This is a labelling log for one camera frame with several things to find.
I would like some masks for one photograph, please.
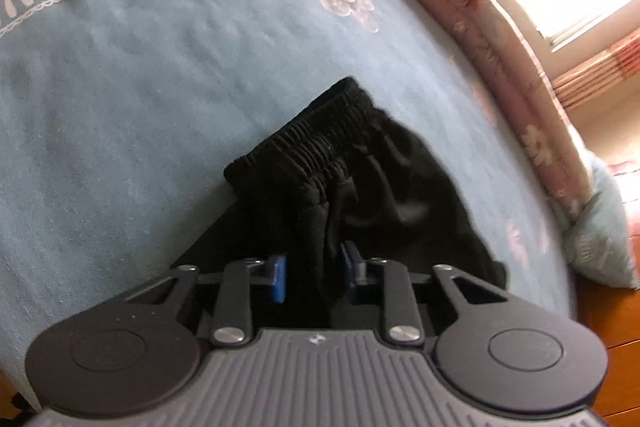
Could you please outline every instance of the blue bedsheet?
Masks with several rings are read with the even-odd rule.
[[[415,0],[0,0],[0,365],[162,271],[222,169],[347,75],[423,137],[510,290],[574,307],[559,230],[478,74]]]

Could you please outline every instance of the striped curtain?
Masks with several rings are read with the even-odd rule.
[[[561,74],[552,85],[564,108],[571,109],[637,73],[640,73],[640,28]]]

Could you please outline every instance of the small logo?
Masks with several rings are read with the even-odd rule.
[[[326,341],[326,336],[321,335],[320,333],[316,333],[314,336],[309,337],[307,339],[310,343],[319,346],[320,344],[324,343]]]

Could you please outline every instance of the light blue pillow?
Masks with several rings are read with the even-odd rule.
[[[590,153],[596,193],[564,238],[574,269],[588,279],[614,288],[640,288],[629,240],[625,209],[606,164]]]

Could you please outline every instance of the wall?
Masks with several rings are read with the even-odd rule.
[[[568,112],[588,149],[607,163],[640,163],[640,74]]]
[[[640,26],[640,0],[633,0],[574,41],[552,53],[551,46],[538,33],[531,19],[516,0],[497,1],[522,31],[551,80],[615,44]]]

